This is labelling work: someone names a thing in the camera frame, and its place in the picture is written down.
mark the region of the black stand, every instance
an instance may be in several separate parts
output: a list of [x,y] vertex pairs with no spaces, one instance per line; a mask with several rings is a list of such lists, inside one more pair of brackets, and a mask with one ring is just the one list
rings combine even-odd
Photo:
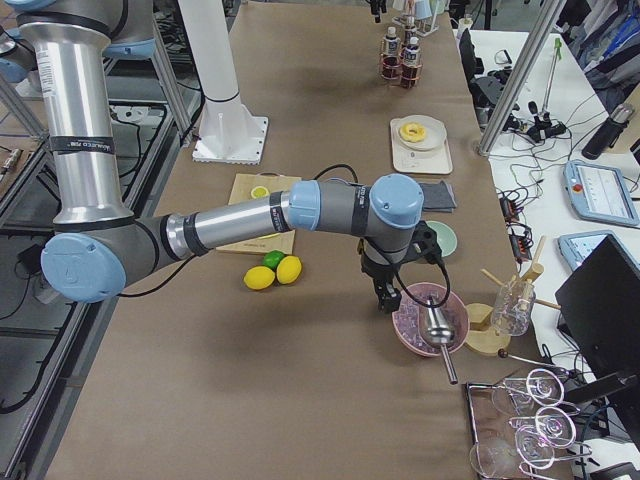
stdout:
[[637,384],[637,374],[624,371],[615,372],[595,382],[583,385],[574,390],[569,390],[565,393],[564,399],[567,402],[579,405],[609,396],[627,388],[635,387]]

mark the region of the lime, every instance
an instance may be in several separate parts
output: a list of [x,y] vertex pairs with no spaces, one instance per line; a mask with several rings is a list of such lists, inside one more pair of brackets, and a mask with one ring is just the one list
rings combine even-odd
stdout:
[[262,264],[271,270],[275,270],[285,256],[286,255],[280,250],[271,250],[262,258]]

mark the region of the blue joint cap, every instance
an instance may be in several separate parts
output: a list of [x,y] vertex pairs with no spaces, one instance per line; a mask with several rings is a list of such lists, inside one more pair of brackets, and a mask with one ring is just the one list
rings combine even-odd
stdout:
[[14,40],[24,40],[18,27],[5,29],[5,32],[7,32],[7,35],[9,35]]
[[118,257],[82,233],[53,237],[45,245],[40,263],[51,286],[77,302],[100,302],[117,295],[126,285]]
[[105,48],[103,55],[117,60],[147,60],[153,57],[156,49],[155,39],[139,42],[112,43]]
[[320,221],[320,185],[315,180],[296,182],[289,193],[289,224],[315,230]]
[[4,0],[4,3],[20,12],[30,12],[53,5],[56,0]]
[[414,179],[392,173],[373,184],[369,201],[380,220],[394,228],[406,230],[420,221],[424,194]]
[[19,83],[29,74],[29,70],[10,60],[0,59],[0,75],[9,83]]

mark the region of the small plate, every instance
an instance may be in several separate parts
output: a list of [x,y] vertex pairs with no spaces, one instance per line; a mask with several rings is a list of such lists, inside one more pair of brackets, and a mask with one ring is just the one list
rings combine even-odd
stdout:
[[458,237],[451,227],[442,222],[436,222],[435,220],[428,220],[427,225],[435,230],[438,235],[438,245],[442,250],[442,256],[447,257],[455,252],[458,247]]

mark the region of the bottle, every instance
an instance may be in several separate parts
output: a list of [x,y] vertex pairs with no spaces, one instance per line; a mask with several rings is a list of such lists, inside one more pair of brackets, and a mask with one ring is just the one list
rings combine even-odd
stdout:
[[629,125],[635,109],[629,103],[621,103],[600,126],[591,140],[582,149],[582,156],[595,160],[607,147],[613,147],[622,131]]
[[398,78],[399,55],[400,39],[396,36],[396,27],[389,27],[387,34],[382,38],[382,46],[380,49],[380,75],[382,75],[382,78],[385,80]]
[[404,24],[404,35],[402,38],[402,51],[400,52],[400,58],[404,55],[404,49],[409,46],[409,42],[412,38],[418,35],[418,29],[416,28],[416,19],[413,16],[407,17],[407,22]]
[[418,45],[418,37],[412,37],[409,45],[404,49],[402,57],[402,77],[400,78],[400,86],[411,88],[420,78],[420,45]]

